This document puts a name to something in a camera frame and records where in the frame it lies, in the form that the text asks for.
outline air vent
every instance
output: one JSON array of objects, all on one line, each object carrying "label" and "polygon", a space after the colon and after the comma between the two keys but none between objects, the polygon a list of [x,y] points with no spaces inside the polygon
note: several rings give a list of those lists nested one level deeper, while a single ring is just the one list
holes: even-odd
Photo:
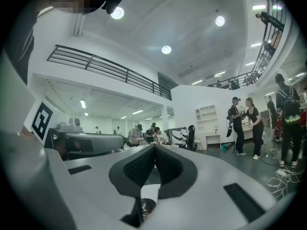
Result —
[{"label": "air vent", "polygon": [[73,32],[72,34],[80,36],[83,30],[83,24],[85,20],[85,15],[76,14],[75,23],[73,25]]}]

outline column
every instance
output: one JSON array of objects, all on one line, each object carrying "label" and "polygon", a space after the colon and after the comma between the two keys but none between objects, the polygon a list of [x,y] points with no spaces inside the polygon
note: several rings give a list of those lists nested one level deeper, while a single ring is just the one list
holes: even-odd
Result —
[{"label": "column", "polygon": [[161,111],[162,111],[163,130],[167,130],[168,129],[167,106],[166,105],[162,106]]}]

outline black slot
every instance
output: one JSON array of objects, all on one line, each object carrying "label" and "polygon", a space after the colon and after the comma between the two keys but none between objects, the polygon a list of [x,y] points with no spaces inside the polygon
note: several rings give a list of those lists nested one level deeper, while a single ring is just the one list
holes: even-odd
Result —
[{"label": "black slot", "polygon": [[72,168],[72,169],[68,169],[68,172],[70,174],[76,174],[76,173],[80,173],[82,171],[86,171],[86,170],[90,170],[92,167],[89,165],[83,165],[80,167],[76,167],[76,168]]},{"label": "black slot", "polygon": [[237,183],[224,186],[224,189],[249,222],[265,213],[263,208]]}]

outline cap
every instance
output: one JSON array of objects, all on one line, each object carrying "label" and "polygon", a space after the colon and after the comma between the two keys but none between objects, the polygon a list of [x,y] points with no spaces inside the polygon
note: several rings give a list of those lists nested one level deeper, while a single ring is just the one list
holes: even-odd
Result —
[{"label": "cap", "polygon": [[137,125],[136,127],[139,128],[139,130],[143,130],[142,125]]}]

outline backpack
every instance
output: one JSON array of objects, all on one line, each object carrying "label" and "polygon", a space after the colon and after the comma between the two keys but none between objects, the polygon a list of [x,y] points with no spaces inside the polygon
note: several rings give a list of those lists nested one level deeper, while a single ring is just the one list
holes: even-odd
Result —
[{"label": "backpack", "polygon": [[283,104],[283,116],[286,125],[293,125],[300,123],[300,111],[299,102],[294,97],[293,87],[289,86],[289,95],[287,95],[283,90],[279,90],[279,93],[284,98]]}]

